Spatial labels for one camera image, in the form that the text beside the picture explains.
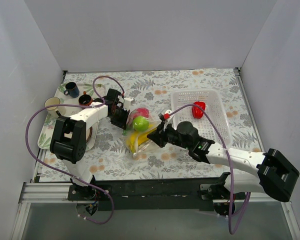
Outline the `clear zip top bag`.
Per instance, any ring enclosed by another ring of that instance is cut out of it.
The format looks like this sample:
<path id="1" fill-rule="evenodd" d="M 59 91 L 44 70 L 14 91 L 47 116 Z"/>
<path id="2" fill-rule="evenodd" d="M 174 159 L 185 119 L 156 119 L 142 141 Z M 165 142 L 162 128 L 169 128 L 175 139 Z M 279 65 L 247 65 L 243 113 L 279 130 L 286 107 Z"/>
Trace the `clear zip top bag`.
<path id="1" fill-rule="evenodd" d="M 155 131 L 160 123 L 160 118 L 153 116 L 146 107 L 138 107 L 129 114 L 123 136 L 125 146 L 134 159 L 150 148 L 148 134 Z"/>

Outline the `red fake bell pepper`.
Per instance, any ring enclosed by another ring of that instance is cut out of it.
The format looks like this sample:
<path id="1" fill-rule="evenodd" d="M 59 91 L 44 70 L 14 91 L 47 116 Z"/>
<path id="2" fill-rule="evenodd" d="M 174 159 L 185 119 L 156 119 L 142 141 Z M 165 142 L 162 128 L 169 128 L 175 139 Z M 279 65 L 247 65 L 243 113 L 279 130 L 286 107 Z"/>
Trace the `red fake bell pepper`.
<path id="1" fill-rule="evenodd" d="M 195 106 L 191 107 L 192 116 L 195 119 L 201 119 L 204 116 L 204 111 L 206 109 L 206 103 L 203 101 L 196 101 Z"/>

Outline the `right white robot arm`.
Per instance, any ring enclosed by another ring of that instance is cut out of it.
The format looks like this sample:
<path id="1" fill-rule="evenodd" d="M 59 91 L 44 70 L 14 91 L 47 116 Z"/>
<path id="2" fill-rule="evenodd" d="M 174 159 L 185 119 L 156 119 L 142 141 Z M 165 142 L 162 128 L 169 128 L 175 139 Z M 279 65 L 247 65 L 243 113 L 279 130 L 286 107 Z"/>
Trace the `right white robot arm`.
<path id="1" fill-rule="evenodd" d="M 147 138 L 161 148 L 171 144 L 186 149 L 197 162 L 244 171 L 243 175 L 234 178 L 234 184 L 223 181 L 216 186 L 217 195 L 222 199 L 233 193 L 252 192 L 289 202 L 300 176 L 300 172 L 277 149 L 271 148 L 268 152 L 224 149 L 219 143 L 200 136 L 189 121 L 180 122 L 176 129 L 162 122 Z"/>

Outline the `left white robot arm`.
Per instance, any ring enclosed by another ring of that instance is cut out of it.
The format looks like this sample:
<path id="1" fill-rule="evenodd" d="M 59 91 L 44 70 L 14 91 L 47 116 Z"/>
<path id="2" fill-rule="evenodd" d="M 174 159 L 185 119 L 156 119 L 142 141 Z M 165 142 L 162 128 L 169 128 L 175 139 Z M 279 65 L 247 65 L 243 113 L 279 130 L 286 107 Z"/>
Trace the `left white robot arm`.
<path id="1" fill-rule="evenodd" d="M 59 116 L 55 122 L 50 152 L 62 160 L 71 174 L 74 190 L 85 200 L 96 196 L 95 179 L 82 160 L 86 152 L 87 131 L 100 120 L 110 118 L 110 123 L 120 129 L 127 128 L 131 97 L 110 88 L 103 98 L 92 100 L 87 107 L 71 116 Z"/>

